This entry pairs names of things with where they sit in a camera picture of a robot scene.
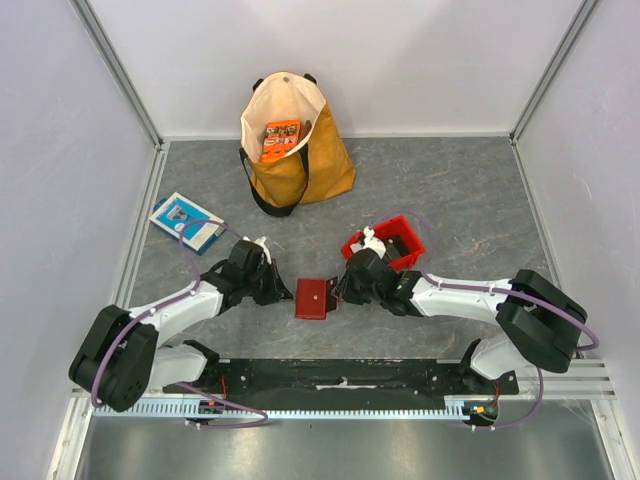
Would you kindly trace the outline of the red plastic bin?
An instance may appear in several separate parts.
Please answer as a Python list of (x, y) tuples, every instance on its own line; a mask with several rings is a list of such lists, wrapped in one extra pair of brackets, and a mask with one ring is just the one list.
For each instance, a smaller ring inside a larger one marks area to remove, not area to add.
[[(396, 272), (412, 269), (419, 258), (427, 252), (421, 239), (403, 215), (392, 217), (370, 227), (385, 243), (386, 254), (382, 260)], [(349, 260), (355, 254), (351, 252), (350, 246), (362, 230), (353, 234), (341, 247), (341, 254), (345, 260)]]

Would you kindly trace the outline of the red leather card holder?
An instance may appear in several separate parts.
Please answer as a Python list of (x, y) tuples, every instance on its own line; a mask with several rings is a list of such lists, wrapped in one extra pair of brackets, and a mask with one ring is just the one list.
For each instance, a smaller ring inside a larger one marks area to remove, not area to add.
[(328, 296), (326, 282), (322, 278), (299, 278), (296, 286), (295, 318), (300, 320), (325, 320), (335, 311), (338, 301)]

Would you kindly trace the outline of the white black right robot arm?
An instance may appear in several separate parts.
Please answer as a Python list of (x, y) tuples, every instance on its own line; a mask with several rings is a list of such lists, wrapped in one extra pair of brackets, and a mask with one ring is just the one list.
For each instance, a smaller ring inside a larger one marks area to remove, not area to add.
[(353, 254), (335, 289), (350, 304), (378, 303), (396, 316), (449, 316), (499, 327), (473, 341), (458, 364), (458, 381), (477, 394), (503, 374), (526, 366), (568, 371), (586, 332), (586, 311), (546, 278), (521, 269), (512, 279), (462, 281), (395, 271), (371, 249)]

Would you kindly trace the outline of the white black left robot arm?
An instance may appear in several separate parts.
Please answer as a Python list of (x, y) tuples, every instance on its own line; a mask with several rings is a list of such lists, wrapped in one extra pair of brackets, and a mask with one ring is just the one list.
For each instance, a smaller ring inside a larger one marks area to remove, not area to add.
[(250, 298), (260, 306), (292, 299), (266, 240), (243, 238), (229, 257), (177, 293), (131, 310), (102, 308), (68, 370), (95, 406), (131, 408), (147, 391), (187, 382), (210, 392), (220, 380), (218, 355), (195, 340), (168, 340)]

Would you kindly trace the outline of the black credit card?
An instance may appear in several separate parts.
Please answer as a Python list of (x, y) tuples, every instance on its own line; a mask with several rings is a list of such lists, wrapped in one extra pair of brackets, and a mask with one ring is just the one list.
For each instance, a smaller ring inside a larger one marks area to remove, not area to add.
[(326, 282), (326, 292), (328, 296), (336, 296), (336, 288), (339, 283), (339, 278), (334, 276)]

